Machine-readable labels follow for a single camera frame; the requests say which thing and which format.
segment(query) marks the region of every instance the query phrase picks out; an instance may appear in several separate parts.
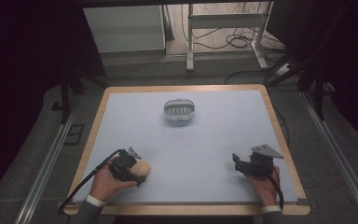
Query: gray sleeve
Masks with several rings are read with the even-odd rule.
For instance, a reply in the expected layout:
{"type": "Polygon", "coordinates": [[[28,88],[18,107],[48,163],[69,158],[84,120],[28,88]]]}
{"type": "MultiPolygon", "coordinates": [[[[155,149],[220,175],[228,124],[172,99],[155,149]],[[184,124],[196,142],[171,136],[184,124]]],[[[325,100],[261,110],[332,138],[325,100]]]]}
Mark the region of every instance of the gray sleeve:
{"type": "Polygon", "coordinates": [[[283,224],[284,218],[282,212],[269,212],[263,214],[264,224],[283,224]]]}
{"type": "Polygon", "coordinates": [[[70,224],[93,224],[98,223],[98,218],[103,211],[103,207],[97,207],[92,203],[84,201],[79,211],[71,217],[70,224]]]}

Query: desk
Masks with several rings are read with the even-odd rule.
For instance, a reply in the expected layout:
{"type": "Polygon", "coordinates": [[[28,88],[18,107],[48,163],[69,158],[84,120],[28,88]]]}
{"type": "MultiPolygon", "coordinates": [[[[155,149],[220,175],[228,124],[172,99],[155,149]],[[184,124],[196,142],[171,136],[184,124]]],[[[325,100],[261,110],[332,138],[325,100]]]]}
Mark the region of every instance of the desk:
{"type": "MultiPolygon", "coordinates": [[[[284,162],[288,169],[288,174],[290,175],[293,186],[295,189],[296,197],[298,198],[297,203],[286,203],[283,212],[286,215],[306,215],[310,211],[308,205],[302,204],[307,200],[307,197],[304,193],[302,185],[299,181],[298,175],[296,173],[296,167],[293,164],[290,152],[285,144],[282,131],[277,121],[277,118],[274,114],[271,101],[267,94],[266,89],[262,85],[235,85],[235,86],[164,86],[164,87],[114,87],[106,89],[103,99],[101,101],[99,110],[97,112],[96,118],[94,120],[91,132],[89,134],[89,139],[86,144],[85,150],[83,152],[82,159],[78,165],[78,169],[71,187],[72,191],[77,184],[81,181],[82,175],[85,173],[86,167],[89,162],[91,151],[93,149],[94,143],[96,142],[97,133],[102,126],[103,114],[105,112],[106,104],[108,103],[109,96],[111,93],[131,93],[131,92],[175,92],[175,91],[186,91],[186,92],[195,92],[195,91],[204,91],[204,92],[218,92],[218,91],[259,91],[262,96],[262,101],[264,102],[268,117],[271,121],[273,132],[275,133],[279,148],[283,156],[285,157],[284,162]]],[[[77,212],[77,205],[68,205],[65,207],[65,212],[67,214],[73,215],[77,212]]],[[[181,203],[181,204],[125,204],[125,205],[113,205],[108,204],[104,210],[103,214],[109,215],[198,215],[198,216],[208,216],[208,215],[220,215],[220,216],[235,216],[235,215],[258,215],[260,213],[259,205],[254,203],[181,203]]]]}

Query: hand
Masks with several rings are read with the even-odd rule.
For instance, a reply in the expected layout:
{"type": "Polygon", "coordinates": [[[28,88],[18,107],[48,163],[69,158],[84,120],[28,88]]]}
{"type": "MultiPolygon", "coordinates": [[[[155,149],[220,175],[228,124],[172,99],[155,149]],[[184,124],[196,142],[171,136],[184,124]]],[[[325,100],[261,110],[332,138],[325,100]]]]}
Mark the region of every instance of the hand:
{"type": "Polygon", "coordinates": [[[101,170],[97,172],[94,176],[94,181],[92,182],[92,187],[89,192],[89,195],[92,197],[106,202],[109,198],[116,194],[120,189],[127,189],[136,186],[135,181],[126,181],[121,182],[116,180],[109,171],[109,164],[106,164],[101,170]]]}
{"type": "MultiPolygon", "coordinates": [[[[272,178],[279,185],[279,167],[274,165],[274,171],[272,172],[272,178]]],[[[277,190],[272,183],[266,177],[255,177],[251,175],[245,175],[252,183],[255,194],[260,199],[262,207],[277,205],[277,190]]]]}

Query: white shirt cuff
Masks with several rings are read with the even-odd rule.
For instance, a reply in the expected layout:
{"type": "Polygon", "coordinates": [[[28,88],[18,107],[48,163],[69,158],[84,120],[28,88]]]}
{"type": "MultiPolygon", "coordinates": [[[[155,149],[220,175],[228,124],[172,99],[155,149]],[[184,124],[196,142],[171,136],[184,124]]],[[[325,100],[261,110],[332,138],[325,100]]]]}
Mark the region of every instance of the white shirt cuff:
{"type": "Polygon", "coordinates": [[[265,206],[261,208],[261,213],[266,214],[270,212],[281,212],[281,208],[279,205],[265,206]]]}
{"type": "Polygon", "coordinates": [[[87,196],[86,201],[94,204],[97,207],[104,207],[106,205],[106,202],[101,202],[100,200],[92,197],[91,195],[87,196]]]}

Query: sleeve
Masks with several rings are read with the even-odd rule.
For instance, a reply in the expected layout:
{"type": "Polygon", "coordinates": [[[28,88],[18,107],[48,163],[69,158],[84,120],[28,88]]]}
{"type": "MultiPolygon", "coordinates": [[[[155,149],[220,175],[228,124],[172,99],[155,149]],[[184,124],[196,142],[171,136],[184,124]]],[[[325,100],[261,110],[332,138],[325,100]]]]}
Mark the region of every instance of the sleeve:
{"type": "Polygon", "coordinates": [[[264,224],[283,224],[284,218],[279,206],[268,206],[261,209],[264,224]]]}
{"type": "Polygon", "coordinates": [[[81,204],[77,214],[71,218],[70,224],[93,224],[98,223],[98,218],[105,206],[104,202],[88,196],[81,204]]]}

